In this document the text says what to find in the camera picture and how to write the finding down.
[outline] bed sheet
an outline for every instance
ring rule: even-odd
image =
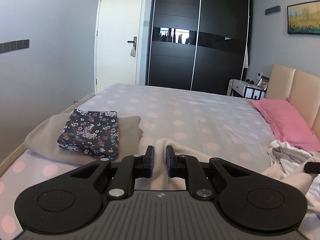
[[[78,108],[113,110],[119,117],[141,116],[140,128],[144,134],[139,143],[140,154],[145,153],[148,145],[165,137],[256,172],[263,172],[270,166],[267,150],[275,136],[247,99],[117,84]],[[76,167],[46,159],[29,150],[18,158],[0,178],[0,239],[11,240],[21,232],[13,209],[20,192]],[[310,214],[301,225],[310,239],[314,235],[320,236],[320,224],[314,216]]]

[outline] landscape painting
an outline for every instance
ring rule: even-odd
[[[289,34],[320,34],[320,1],[288,6]]]

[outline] baseboard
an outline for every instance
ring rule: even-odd
[[[79,105],[83,104],[85,101],[89,100],[95,95],[95,92],[87,95],[86,97],[82,98],[78,103],[73,104],[69,108],[67,108],[63,113],[70,113],[74,109],[76,109]],[[0,164],[0,177],[7,171],[7,169],[18,159],[24,152],[26,148],[23,144],[21,144],[17,149],[15,149],[12,153],[9,154],[7,158]]]

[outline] white nightstand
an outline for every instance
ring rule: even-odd
[[[266,92],[256,85],[250,85],[249,83],[241,80],[234,79],[232,84],[231,96],[235,96],[238,93],[243,98],[260,100],[265,98]]]

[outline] sliding wardrobe door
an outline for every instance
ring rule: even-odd
[[[192,90],[226,95],[241,79],[248,33],[249,0],[201,0]]]
[[[200,0],[155,0],[149,86],[190,90]]]

